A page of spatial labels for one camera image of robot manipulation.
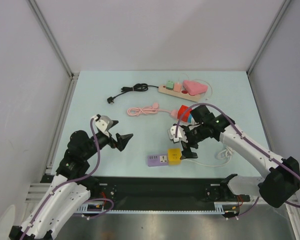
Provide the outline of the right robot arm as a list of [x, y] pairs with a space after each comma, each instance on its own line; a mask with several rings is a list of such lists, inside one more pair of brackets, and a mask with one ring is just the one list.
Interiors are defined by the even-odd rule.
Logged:
[[195, 125], [174, 124], [170, 139], [181, 143], [182, 159], [196, 159], [192, 152], [207, 138], [215, 139], [248, 161], [260, 174], [259, 177], [240, 176], [236, 173], [224, 179], [220, 188], [221, 196], [232, 201], [238, 195], [261, 197], [274, 208], [279, 208], [300, 189], [299, 162], [293, 158], [283, 158], [251, 139], [224, 112], [215, 116], [209, 111], [209, 103], [196, 103], [185, 110], [190, 113]]

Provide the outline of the purple power strip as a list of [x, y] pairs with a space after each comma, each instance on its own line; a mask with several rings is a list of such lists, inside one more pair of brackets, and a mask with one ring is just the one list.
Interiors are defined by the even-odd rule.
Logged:
[[166, 154], [152, 154], [147, 156], [148, 167], [162, 167], [168, 165], [168, 156]]

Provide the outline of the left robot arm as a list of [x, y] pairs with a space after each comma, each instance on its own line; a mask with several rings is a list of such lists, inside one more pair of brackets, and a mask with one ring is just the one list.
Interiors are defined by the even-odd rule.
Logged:
[[109, 130], [118, 124], [105, 115], [95, 115], [90, 119], [92, 136], [84, 130], [73, 132], [69, 138], [63, 159], [48, 190], [29, 217], [20, 225], [13, 226], [9, 233], [11, 240], [54, 240], [65, 223], [76, 210], [88, 201], [114, 202], [100, 195], [99, 181], [93, 173], [87, 173], [89, 159], [94, 155], [101, 160], [101, 150], [105, 146], [125, 149], [132, 133], [115, 137]]

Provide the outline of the pink power strip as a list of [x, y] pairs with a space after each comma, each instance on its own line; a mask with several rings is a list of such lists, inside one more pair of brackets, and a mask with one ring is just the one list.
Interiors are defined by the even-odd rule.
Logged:
[[[174, 109], [174, 110], [171, 111], [170, 116], [171, 116], [172, 118], [176, 119], [176, 120], [179, 119], [179, 118], [178, 118], [178, 111], [177, 111], [176, 109]], [[182, 119], [181, 121], [184, 122], [184, 123], [188, 123], [188, 122], [187, 122], [187, 119], [188, 119], [188, 117], [186, 117], [186, 120], [183, 120], [183, 119]]]

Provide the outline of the blue adapter plug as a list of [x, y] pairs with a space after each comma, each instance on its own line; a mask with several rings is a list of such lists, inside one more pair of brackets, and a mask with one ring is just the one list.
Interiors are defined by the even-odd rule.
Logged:
[[187, 122], [190, 123], [190, 124], [194, 124], [195, 123], [195, 120], [193, 119], [193, 116], [191, 114], [188, 115]]

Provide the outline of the yellow cube socket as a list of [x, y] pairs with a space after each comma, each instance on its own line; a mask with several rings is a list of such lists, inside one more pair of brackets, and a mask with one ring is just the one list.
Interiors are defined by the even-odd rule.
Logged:
[[177, 166], [181, 164], [182, 152], [180, 148], [169, 148], [167, 150], [167, 158], [169, 166]]

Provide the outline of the red cube socket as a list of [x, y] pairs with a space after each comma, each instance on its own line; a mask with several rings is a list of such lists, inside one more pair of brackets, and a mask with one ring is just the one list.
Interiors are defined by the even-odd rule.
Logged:
[[181, 107], [179, 108], [178, 110], [178, 120], [186, 120], [186, 117], [189, 116], [189, 114], [191, 114], [191, 108], [189, 108], [188, 106], [186, 105], [181, 105]]

